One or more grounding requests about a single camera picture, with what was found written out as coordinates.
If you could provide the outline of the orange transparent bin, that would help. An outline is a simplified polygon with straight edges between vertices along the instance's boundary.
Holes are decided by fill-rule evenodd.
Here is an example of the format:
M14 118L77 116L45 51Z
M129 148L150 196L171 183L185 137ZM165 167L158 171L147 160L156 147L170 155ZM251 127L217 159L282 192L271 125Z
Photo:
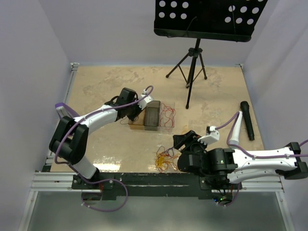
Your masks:
M144 109L142 113L134 120L128 121L129 128L131 130L144 130L144 118L145 118L146 110Z

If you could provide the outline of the grey transparent bin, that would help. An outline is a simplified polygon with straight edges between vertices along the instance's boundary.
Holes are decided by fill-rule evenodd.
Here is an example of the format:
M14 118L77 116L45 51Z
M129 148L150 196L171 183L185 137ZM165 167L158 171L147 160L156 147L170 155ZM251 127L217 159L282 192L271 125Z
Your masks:
M160 101L152 101L146 106L143 121L145 130L158 131L160 103Z

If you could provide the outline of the yellow red cable ball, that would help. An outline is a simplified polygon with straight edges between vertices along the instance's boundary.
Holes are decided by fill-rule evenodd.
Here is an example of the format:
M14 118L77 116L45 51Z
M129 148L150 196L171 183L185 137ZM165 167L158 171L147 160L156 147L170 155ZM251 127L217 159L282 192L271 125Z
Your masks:
M165 148L160 146L156 151L155 168L160 172L167 172L168 170L178 171L177 160L179 154L175 153L174 148Z

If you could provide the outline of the clear transparent bin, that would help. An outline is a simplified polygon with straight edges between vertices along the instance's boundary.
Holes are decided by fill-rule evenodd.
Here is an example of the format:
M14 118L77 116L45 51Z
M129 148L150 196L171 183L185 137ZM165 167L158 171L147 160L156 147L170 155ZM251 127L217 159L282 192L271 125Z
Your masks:
M161 101L158 131L170 133L175 126L175 104Z

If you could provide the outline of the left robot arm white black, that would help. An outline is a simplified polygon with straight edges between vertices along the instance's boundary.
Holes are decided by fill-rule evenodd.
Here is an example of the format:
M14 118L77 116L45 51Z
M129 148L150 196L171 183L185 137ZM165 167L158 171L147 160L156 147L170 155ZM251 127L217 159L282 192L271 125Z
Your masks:
M88 136L103 126L127 117L134 120L153 101L152 86L141 95L123 88L118 96L103 104L99 109L77 117L64 116L60 119L49 144L55 154L56 164L66 164L83 179L89 189L100 183L99 169L86 157Z

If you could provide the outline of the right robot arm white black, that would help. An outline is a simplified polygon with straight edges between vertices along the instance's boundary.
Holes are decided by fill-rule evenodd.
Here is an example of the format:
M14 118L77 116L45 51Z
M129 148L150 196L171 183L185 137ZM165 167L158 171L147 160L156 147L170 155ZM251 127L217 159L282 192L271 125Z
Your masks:
M204 136L193 130L173 135L173 147L181 153L178 170L199 176L214 189L227 189L245 180L267 176L282 176L286 180L308 176L308 166L300 159L301 149L297 142L277 150L245 152L235 147L206 150L219 137L215 127L209 127Z

